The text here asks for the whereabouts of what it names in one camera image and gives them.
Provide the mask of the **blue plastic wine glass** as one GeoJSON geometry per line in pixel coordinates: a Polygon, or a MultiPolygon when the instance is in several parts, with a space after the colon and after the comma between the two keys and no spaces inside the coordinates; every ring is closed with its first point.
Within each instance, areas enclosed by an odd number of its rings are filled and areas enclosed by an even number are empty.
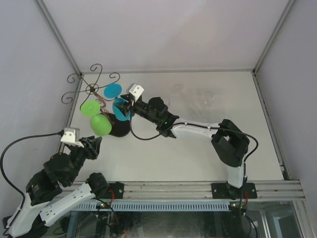
{"type": "Polygon", "coordinates": [[[121,85],[114,83],[114,84],[110,84],[109,86],[107,86],[104,90],[104,95],[109,98],[109,99],[114,99],[114,102],[112,104],[112,110],[113,113],[115,115],[115,117],[119,120],[119,121],[128,121],[130,120],[130,114],[128,114],[128,116],[125,116],[120,110],[119,108],[115,105],[117,103],[122,104],[125,101],[120,98],[120,94],[122,92],[122,87],[121,85]]]}

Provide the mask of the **green plastic wine glass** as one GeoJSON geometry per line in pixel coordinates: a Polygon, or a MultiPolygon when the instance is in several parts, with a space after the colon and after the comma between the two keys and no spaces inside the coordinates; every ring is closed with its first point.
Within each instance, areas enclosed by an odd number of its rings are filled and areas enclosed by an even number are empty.
{"type": "Polygon", "coordinates": [[[92,131],[97,136],[106,136],[112,130],[110,120],[100,114],[101,105],[97,101],[86,101],[80,107],[80,112],[83,116],[90,118],[90,126],[92,131]]]}

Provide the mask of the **copper wire wine glass rack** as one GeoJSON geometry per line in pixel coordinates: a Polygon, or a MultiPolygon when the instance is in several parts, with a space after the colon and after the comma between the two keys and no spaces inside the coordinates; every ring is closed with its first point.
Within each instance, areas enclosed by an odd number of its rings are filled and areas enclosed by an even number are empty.
{"type": "Polygon", "coordinates": [[[118,84],[120,74],[112,72],[109,74],[111,82],[100,86],[98,81],[103,72],[103,66],[95,63],[90,67],[91,72],[98,71],[97,79],[93,83],[89,83],[84,79],[82,74],[70,74],[66,81],[69,84],[79,81],[85,85],[83,90],[77,89],[69,91],[62,95],[61,102],[70,104],[76,95],[86,94],[85,99],[79,106],[80,113],[90,119],[90,127],[97,136],[113,136],[117,138],[125,137],[130,132],[129,122],[119,120],[114,113],[109,112],[107,103],[112,103],[119,98],[122,92],[121,86],[118,84]]]}

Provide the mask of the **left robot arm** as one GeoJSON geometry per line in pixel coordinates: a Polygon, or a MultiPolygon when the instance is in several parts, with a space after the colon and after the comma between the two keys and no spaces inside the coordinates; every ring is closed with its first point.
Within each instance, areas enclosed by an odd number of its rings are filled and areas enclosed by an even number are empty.
{"type": "Polygon", "coordinates": [[[59,218],[77,205],[93,198],[104,198],[109,184],[102,173],[92,173],[73,192],[59,201],[52,200],[63,187],[72,186],[86,160],[97,159],[101,137],[83,137],[81,146],[69,145],[70,152],[56,153],[34,174],[22,192],[22,202],[16,212],[3,218],[4,236],[9,238],[39,238],[59,218]]]}

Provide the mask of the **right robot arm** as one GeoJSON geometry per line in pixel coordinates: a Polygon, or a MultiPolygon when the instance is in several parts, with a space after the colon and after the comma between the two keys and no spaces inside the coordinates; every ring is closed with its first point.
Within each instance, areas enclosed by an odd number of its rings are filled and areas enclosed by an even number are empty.
{"type": "Polygon", "coordinates": [[[208,139],[219,159],[227,167],[226,193],[234,198],[244,194],[244,158],[250,141],[232,121],[224,119],[216,124],[189,121],[170,113],[161,97],[151,98],[147,103],[142,98],[135,100],[131,94],[122,97],[122,102],[113,104],[114,108],[126,117],[139,115],[155,124],[160,136],[170,138],[198,136],[208,139]]]}

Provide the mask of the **lying clear flute left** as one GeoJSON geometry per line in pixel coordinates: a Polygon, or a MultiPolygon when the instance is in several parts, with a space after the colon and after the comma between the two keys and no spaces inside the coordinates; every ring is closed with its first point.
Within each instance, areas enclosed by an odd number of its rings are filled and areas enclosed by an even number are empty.
{"type": "Polygon", "coordinates": [[[188,117],[191,119],[196,119],[198,115],[195,112],[190,96],[185,93],[186,91],[184,90],[183,84],[174,84],[171,88],[171,91],[173,94],[177,95],[181,101],[184,109],[188,113],[188,117]]]}

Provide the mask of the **lying clear flute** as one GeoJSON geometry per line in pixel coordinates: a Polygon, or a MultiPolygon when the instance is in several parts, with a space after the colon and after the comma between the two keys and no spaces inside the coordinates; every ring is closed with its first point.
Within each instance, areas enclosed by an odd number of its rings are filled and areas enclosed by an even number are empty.
{"type": "Polygon", "coordinates": [[[171,91],[173,94],[177,95],[181,101],[184,109],[188,113],[188,117],[191,119],[196,119],[198,115],[195,112],[190,96],[185,93],[186,91],[184,90],[183,84],[174,84],[171,88],[171,91]]]}
{"type": "Polygon", "coordinates": [[[197,103],[202,109],[210,109],[214,100],[214,93],[203,88],[196,89],[197,103]]]}

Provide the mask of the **lying clear flute right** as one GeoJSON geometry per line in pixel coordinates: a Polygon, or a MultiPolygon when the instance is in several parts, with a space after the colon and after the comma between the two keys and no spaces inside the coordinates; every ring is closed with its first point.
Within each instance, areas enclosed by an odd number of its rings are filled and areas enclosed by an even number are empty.
{"type": "Polygon", "coordinates": [[[214,100],[214,93],[203,88],[196,89],[197,103],[202,109],[210,109],[214,100]]]}

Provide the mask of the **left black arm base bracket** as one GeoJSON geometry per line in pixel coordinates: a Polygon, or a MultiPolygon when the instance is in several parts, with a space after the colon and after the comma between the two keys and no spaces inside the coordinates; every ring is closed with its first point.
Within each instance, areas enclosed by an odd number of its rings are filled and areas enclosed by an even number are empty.
{"type": "Polygon", "coordinates": [[[111,182],[109,183],[109,188],[106,192],[106,199],[122,199],[124,195],[124,183],[121,182],[111,182]]]}

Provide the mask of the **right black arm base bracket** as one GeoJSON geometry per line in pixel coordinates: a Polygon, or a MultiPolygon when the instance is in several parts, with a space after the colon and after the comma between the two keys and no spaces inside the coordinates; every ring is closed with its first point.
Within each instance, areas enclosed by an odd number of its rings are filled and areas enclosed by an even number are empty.
{"type": "Polygon", "coordinates": [[[211,192],[213,199],[257,199],[257,191],[254,183],[246,183],[241,188],[236,188],[228,183],[212,183],[211,192]]]}

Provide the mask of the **aluminium front rail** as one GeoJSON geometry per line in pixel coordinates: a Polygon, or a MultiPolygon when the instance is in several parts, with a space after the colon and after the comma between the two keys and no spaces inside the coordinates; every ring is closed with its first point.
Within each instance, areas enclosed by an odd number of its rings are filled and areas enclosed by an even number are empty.
{"type": "MultiPolygon", "coordinates": [[[[305,195],[298,180],[254,181],[245,190],[248,198],[255,201],[302,201],[305,195]]],[[[125,201],[165,200],[212,200],[220,194],[215,181],[188,182],[124,182],[118,189],[116,199],[125,201]]]]}

